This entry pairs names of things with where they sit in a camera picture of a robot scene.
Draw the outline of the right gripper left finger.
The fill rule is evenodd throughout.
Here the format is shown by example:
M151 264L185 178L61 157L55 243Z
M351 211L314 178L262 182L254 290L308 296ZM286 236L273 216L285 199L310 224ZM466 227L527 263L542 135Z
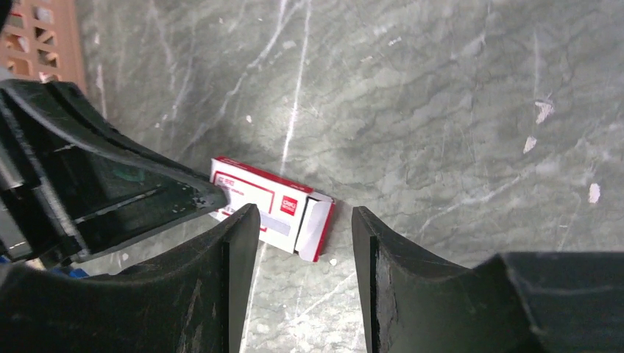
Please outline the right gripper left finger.
M207 232L115 275L76 279L1 266L3 352L237 352L260 214L247 204Z

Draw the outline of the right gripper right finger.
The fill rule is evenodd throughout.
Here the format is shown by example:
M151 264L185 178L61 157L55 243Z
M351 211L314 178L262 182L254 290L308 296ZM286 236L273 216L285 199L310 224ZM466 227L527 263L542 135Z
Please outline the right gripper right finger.
M621 352L623 254L506 252L465 268L366 207L352 244L369 352Z

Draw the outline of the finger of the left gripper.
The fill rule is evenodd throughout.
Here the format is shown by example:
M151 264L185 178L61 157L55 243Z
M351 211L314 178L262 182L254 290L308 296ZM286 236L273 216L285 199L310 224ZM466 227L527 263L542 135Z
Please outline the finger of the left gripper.
M121 134L70 82L1 83L1 255L82 263L227 204L209 176Z

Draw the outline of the red white staple box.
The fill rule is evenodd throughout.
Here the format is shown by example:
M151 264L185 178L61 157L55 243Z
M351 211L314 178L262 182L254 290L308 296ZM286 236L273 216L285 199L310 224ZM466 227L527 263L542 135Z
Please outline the red white staple box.
M228 157L212 159L210 180L228 200L210 214L216 220L255 204L260 213L259 240L304 261L319 260L336 205L333 198Z

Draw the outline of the blue stapler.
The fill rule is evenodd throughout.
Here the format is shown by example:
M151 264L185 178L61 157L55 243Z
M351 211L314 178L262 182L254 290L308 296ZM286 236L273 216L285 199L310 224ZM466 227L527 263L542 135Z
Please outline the blue stapler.
M89 274L85 272L83 269L74 268L71 266L55 267L55 268L49 269L49 271L55 274L64 275L67 277L73 277L73 278L89 277Z

